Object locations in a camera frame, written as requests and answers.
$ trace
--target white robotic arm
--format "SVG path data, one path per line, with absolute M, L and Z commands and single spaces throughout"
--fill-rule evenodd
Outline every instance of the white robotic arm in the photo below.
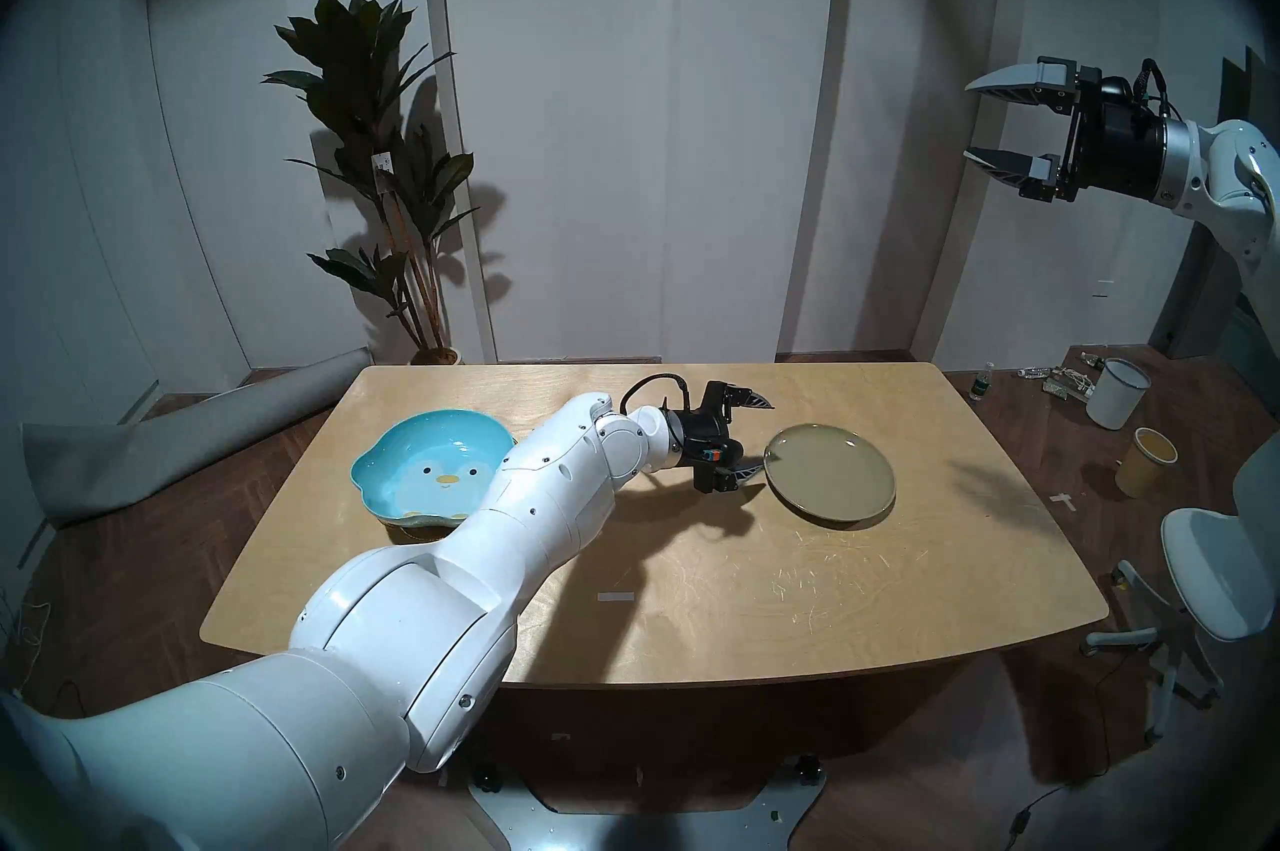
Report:
M 1151 79 L 1157 96 L 1148 99 Z M 1199 221 L 1235 260 L 1244 294 L 1280 352 L 1280 156 L 1262 132 L 1240 120 L 1215 128 L 1175 120 L 1151 59 L 1132 87 L 1097 68 L 1042 56 L 989 73 L 966 90 L 1071 118 L 1062 157 L 970 147 L 969 161 L 1032 200 L 1074 201 L 1082 187 L 1093 186 Z M 1158 101 L 1158 111 L 1148 101 Z
M 83 720 L 0 705 L 101 846 L 333 847 L 401 769 L 453 754 L 511 663 L 521 610 L 600 532 L 616 490 L 677 465 L 736 486 L 730 407 L 769 404 L 712 383 L 694 411 L 678 381 L 682 411 L 571 399 L 512 448 L 448 537 L 334 572 L 288 651 Z

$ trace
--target chair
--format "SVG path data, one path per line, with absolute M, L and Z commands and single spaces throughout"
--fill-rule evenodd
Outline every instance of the chair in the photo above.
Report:
M 1164 644 L 1169 649 L 1167 671 L 1152 701 L 1147 744 L 1155 744 L 1165 732 L 1183 658 L 1208 683 L 1202 699 L 1192 697 L 1196 705 L 1204 709 L 1222 694 L 1222 680 L 1204 656 L 1197 627 L 1217 641 L 1239 641 L 1271 622 L 1280 586 L 1280 434 L 1242 466 L 1231 491 L 1238 517 L 1192 508 L 1174 511 L 1160 525 L 1165 561 L 1183 605 L 1166 601 L 1129 562 L 1120 562 L 1111 573 L 1112 584 L 1133 589 L 1156 623 L 1091 633 L 1080 645 L 1085 655 L 1106 646 Z

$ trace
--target plant pot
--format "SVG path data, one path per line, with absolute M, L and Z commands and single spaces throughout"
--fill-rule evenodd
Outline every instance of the plant pot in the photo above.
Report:
M 461 366 L 462 356 L 456 348 L 419 348 L 410 362 L 411 366 Z

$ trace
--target plastic bottle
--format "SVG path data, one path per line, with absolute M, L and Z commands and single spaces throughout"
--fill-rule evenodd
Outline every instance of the plastic bottle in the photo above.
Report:
M 991 389 L 991 374 L 995 370 L 996 370 L 996 363 L 987 362 L 987 367 L 983 369 L 982 372 L 977 375 L 977 378 L 974 378 L 973 385 L 969 386 L 969 399 L 972 399 L 974 403 L 977 403 L 978 401 L 980 401 L 983 397 L 987 395 L 987 390 Z

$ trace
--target blue bowl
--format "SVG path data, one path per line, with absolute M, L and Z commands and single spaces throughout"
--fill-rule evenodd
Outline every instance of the blue bowl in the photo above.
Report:
M 351 467 L 365 508 L 399 527 L 457 527 L 480 504 L 516 439 L 475 411 L 401 421 Z

